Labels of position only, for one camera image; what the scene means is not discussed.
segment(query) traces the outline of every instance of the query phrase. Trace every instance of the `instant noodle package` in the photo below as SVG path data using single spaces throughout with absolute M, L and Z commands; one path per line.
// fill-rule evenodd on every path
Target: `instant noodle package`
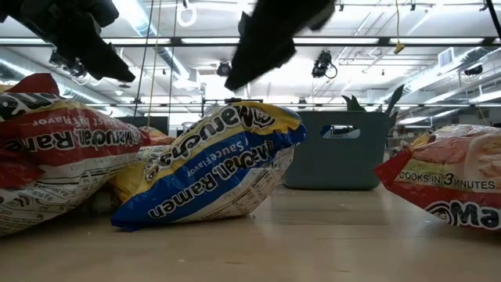
M 374 171 L 388 190 L 453 226 L 501 229 L 499 128 L 441 128 Z
M 146 135 L 62 99 L 50 74 L 0 94 L 0 236 L 54 218 L 134 161 Z
M 137 230 L 246 215 L 280 184 L 304 138 L 305 127 L 292 111 L 232 103 L 170 146 L 143 147 L 111 181 L 124 201 L 111 222 Z

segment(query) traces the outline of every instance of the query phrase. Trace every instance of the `red ramen package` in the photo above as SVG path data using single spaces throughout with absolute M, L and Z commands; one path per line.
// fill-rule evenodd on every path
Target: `red ramen package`
M 134 161 L 136 127 L 59 97 L 50 74 L 0 94 L 0 236 L 73 208 Z
M 499 128 L 441 128 L 374 171 L 392 193 L 453 226 L 501 229 Z

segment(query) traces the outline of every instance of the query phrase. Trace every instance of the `plastic bin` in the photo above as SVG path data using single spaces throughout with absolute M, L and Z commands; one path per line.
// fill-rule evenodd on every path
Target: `plastic bin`
M 294 189 L 371 190 L 379 185 L 373 168 L 383 161 L 388 131 L 385 113 L 302 111 L 306 140 L 294 151 L 284 184 Z M 350 125 L 358 134 L 324 138 L 325 125 Z

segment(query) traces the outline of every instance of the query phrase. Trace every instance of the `wooden floor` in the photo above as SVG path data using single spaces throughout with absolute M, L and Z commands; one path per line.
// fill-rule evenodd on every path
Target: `wooden floor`
M 278 188 L 253 215 L 125 233 L 109 216 L 0 239 L 1 281 L 499 281 L 501 236 L 382 188 Z

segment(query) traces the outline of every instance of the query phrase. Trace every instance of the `yellow and blue ramen package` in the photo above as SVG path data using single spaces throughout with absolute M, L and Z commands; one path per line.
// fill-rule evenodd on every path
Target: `yellow and blue ramen package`
M 121 189 L 124 203 L 111 222 L 138 230 L 249 214 L 281 183 L 305 135 L 292 111 L 252 102 L 225 106 L 170 146 L 142 151 L 141 164 L 132 164 L 136 173 L 124 173 L 137 180 L 114 181 L 131 187 Z

